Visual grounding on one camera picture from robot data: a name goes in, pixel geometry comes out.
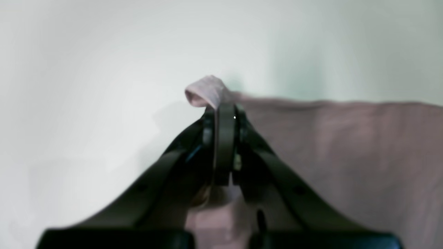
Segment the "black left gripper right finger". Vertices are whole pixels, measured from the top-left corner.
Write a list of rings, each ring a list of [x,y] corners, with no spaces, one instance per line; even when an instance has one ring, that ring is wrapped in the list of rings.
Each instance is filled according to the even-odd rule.
[[[217,109],[215,183],[239,186],[253,227],[249,249],[401,249],[328,205],[272,151],[244,109]]]

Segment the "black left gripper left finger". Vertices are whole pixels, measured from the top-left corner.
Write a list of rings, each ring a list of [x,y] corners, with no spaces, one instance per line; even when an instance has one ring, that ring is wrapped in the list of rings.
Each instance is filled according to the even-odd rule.
[[[194,249],[187,212],[211,180],[215,111],[182,131],[128,189],[90,218],[46,230],[38,249]]]

